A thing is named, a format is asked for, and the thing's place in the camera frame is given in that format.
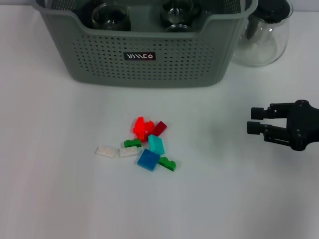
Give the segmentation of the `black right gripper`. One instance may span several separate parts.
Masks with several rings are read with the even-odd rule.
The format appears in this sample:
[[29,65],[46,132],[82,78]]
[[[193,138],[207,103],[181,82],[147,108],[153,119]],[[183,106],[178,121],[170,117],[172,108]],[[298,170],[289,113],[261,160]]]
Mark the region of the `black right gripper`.
[[319,141],[319,110],[306,100],[295,103],[270,104],[267,109],[251,108],[252,120],[286,119],[287,129],[248,121],[247,133],[264,136],[264,141],[291,147],[303,151]]

